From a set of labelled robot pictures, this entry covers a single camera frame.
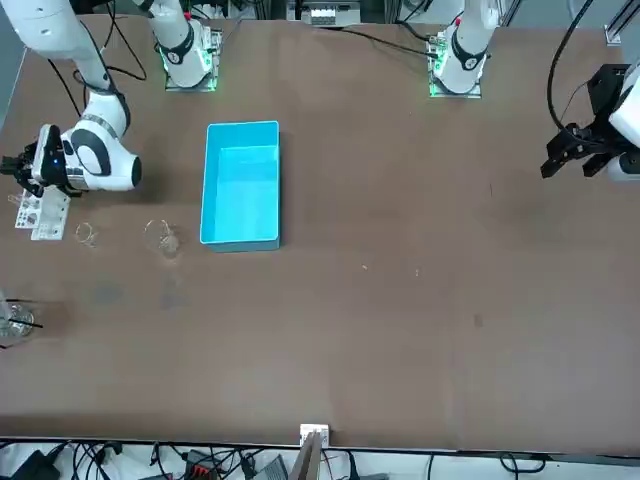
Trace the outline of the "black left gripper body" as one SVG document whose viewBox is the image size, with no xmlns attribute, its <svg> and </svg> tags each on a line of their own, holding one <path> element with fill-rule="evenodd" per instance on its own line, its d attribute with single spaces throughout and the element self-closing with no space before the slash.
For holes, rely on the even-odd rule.
<svg viewBox="0 0 640 480">
<path fill-rule="evenodd" d="M 587 155 L 602 151 L 622 151 L 629 147 L 626 140 L 609 122 L 620 98 L 629 64 L 604 64 L 587 82 L 594 118 L 585 127 L 569 124 L 567 129 L 576 137 L 569 141 L 571 155 Z"/>
</svg>

